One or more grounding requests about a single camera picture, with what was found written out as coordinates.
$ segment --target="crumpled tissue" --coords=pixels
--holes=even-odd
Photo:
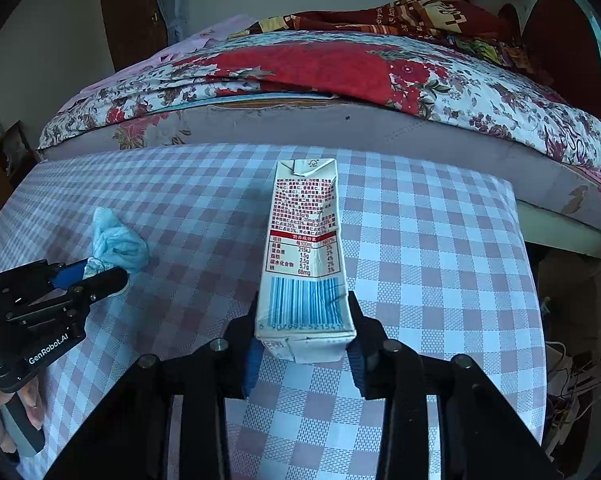
[[[146,241],[120,223],[111,209],[97,207],[93,226],[93,253],[87,260],[84,278],[116,266],[133,274],[148,264],[149,250]]]

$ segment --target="checkered tablecloth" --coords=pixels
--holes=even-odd
[[[174,146],[39,164],[0,213],[0,271],[90,254],[95,206],[149,244],[123,296],[100,301],[87,338],[49,367],[38,480],[145,352],[171,358],[220,336],[258,288],[276,161],[335,157],[349,288],[367,316],[417,351],[470,354],[541,437],[545,356],[511,186],[399,156],[249,145]],[[440,445],[429,399],[430,477]],[[299,365],[265,354],[247,401],[227,403],[236,479],[374,478],[383,401],[365,401],[347,359]]]

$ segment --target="headboard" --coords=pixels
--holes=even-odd
[[[498,13],[520,30],[511,4]],[[552,88],[569,104],[601,120],[601,62],[589,19],[574,0],[538,0],[522,32],[530,54],[554,79]]]

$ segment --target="blue gripper pad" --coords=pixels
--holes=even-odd
[[[245,376],[243,377],[243,391],[248,397],[251,390],[256,386],[258,380],[258,372],[263,361],[264,346],[255,337],[249,346],[247,356],[245,357]]]
[[[63,267],[52,280],[52,285],[62,290],[67,290],[74,283],[81,282],[85,274],[87,260],[80,260],[74,264]]]
[[[349,368],[351,368],[351,377],[353,384],[358,388],[360,397],[365,396],[365,357],[362,355],[358,338],[354,339],[347,346],[347,357],[349,358]]]

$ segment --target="red floral blanket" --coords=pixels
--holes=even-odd
[[[361,32],[248,35],[166,62],[59,112],[40,148],[195,101],[272,91],[357,98],[601,171],[601,122],[550,89],[444,46]]]

